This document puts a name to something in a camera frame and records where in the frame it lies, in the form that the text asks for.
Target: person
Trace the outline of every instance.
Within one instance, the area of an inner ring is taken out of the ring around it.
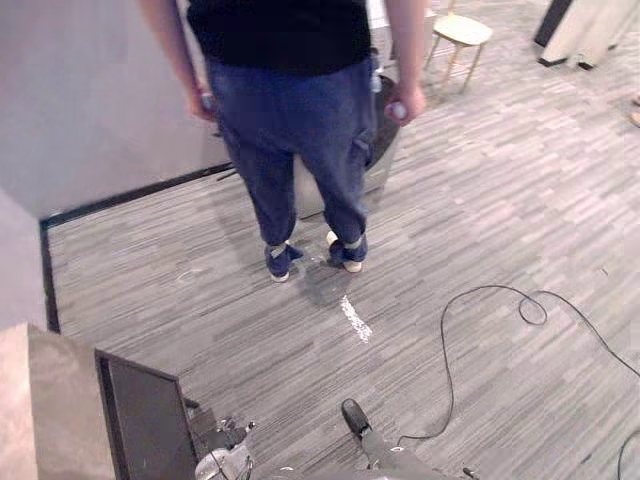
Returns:
[[[368,248],[364,165],[375,131],[366,0],[191,0],[187,18],[205,57],[212,105],[196,80],[176,0],[138,1],[189,109],[219,123],[253,201],[271,277],[286,281],[301,256],[289,244],[294,154],[322,194],[331,258],[360,271]],[[401,126],[425,109],[426,2],[386,0],[399,81],[385,113]],[[389,108],[398,102],[404,108]]]

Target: cord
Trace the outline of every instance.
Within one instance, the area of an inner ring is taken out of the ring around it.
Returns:
[[[622,455],[624,454],[624,449],[627,448],[627,444],[631,441],[631,439],[637,435],[640,435],[640,430],[631,432],[631,435],[629,435],[622,444],[620,455],[618,455],[618,480],[622,480]]]
[[[541,326],[545,325],[547,323],[547,321],[549,320],[549,314],[547,313],[547,310],[542,306],[542,304],[538,300],[536,300],[534,297],[538,297],[540,295],[549,295],[551,297],[554,297],[554,298],[562,301],[565,305],[568,305],[569,307],[571,307],[571,309],[580,317],[580,319],[584,323],[587,324],[587,326],[589,327],[591,332],[598,338],[598,340],[600,341],[600,343],[602,344],[604,349],[612,357],[614,357],[618,362],[620,362],[622,365],[627,367],[634,375],[636,375],[638,378],[640,378],[640,372],[638,370],[636,370],[635,368],[633,368],[631,365],[629,365],[625,360],[620,358],[620,356],[617,353],[615,353],[611,349],[611,347],[609,347],[609,345],[607,344],[605,339],[602,338],[600,333],[598,333],[598,331],[593,326],[593,324],[589,321],[589,319],[578,308],[576,308],[569,300],[565,299],[561,295],[558,295],[557,293],[554,293],[554,292],[550,292],[548,290],[537,290],[537,291],[534,291],[531,294],[526,294],[523,291],[518,290],[517,288],[514,288],[514,287],[510,287],[508,285],[499,285],[499,284],[481,285],[479,287],[472,288],[471,290],[467,290],[466,292],[459,293],[458,295],[453,297],[451,300],[449,300],[449,302],[447,302],[447,305],[444,307],[444,309],[442,310],[442,314],[440,315],[440,339],[441,339],[441,342],[442,342],[442,354],[443,354],[443,357],[444,357],[444,368],[445,368],[445,372],[447,374],[447,383],[448,383],[448,389],[449,389],[449,408],[448,408],[448,411],[447,411],[447,415],[445,417],[444,424],[442,425],[442,427],[437,432],[429,434],[429,435],[402,435],[398,439],[398,442],[396,444],[397,446],[400,446],[400,444],[402,443],[403,440],[419,440],[419,441],[432,440],[432,439],[437,438],[440,435],[442,435],[447,430],[447,428],[449,427],[449,424],[451,423],[451,419],[453,417],[453,408],[455,406],[455,391],[454,391],[454,388],[453,388],[453,378],[451,376],[451,368],[449,366],[449,358],[447,356],[447,344],[446,344],[445,334],[444,334],[444,321],[445,321],[445,318],[447,316],[447,312],[449,311],[449,308],[451,308],[451,306],[456,301],[458,301],[459,299],[464,298],[466,296],[469,296],[469,295],[471,295],[473,293],[476,293],[478,291],[481,291],[481,290],[493,290],[493,289],[508,290],[508,291],[517,293],[521,297],[520,303],[518,304],[518,314],[520,315],[520,318],[522,320],[524,320],[524,322],[526,324],[531,325],[531,326],[535,326],[535,327],[541,327]],[[534,322],[533,320],[531,320],[524,313],[523,306],[524,306],[525,303],[531,303],[531,304],[536,306],[536,308],[542,313],[542,320],[541,321]],[[640,433],[640,431],[634,432],[625,441],[624,445],[622,446],[622,449],[620,450],[620,455],[618,457],[618,480],[621,480],[621,477],[620,477],[620,462],[621,462],[621,459],[622,459],[622,454],[624,452],[624,448],[626,447],[626,445],[629,442],[629,440],[637,433]]]

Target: stool leg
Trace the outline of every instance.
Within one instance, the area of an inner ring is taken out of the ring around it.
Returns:
[[[447,73],[444,76],[444,84],[442,85],[442,91],[446,93],[447,91],[447,85],[449,84],[449,77],[451,76],[451,70],[453,70],[453,64],[456,63],[456,60],[458,59],[458,54],[460,53],[460,50],[462,50],[462,45],[460,44],[455,44],[456,46],[456,50],[455,52],[453,52],[453,57],[451,57],[451,61],[449,62],[449,66],[447,67]]]
[[[464,85],[462,86],[462,91],[464,92],[465,88],[469,84],[469,80],[471,80],[471,76],[476,69],[476,65],[478,65],[478,60],[480,60],[480,54],[482,53],[482,49],[484,48],[484,43],[478,47],[478,52],[476,53],[476,58],[473,59],[473,65],[471,66],[471,70],[469,70],[469,75],[467,75],[467,79],[464,81]]]
[[[433,43],[431,47],[431,51],[429,52],[429,57],[427,58],[427,63],[424,66],[424,69],[427,70],[429,68],[429,64],[431,63],[431,59],[433,58],[433,53],[438,48],[438,43],[440,42],[440,35],[436,35],[436,41]]]

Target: white tape mark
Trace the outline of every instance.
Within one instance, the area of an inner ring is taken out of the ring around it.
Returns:
[[[351,326],[360,337],[360,340],[362,340],[362,343],[369,343],[369,337],[373,331],[369,328],[369,325],[360,319],[356,309],[353,308],[353,305],[351,305],[346,295],[340,300],[340,307],[342,307],[342,311],[347,317],[347,320],[351,322]]]

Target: white wall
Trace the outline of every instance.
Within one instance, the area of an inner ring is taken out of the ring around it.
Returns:
[[[46,328],[38,221],[0,190],[0,331]]]
[[[224,163],[134,0],[0,14],[0,188],[35,218]]]

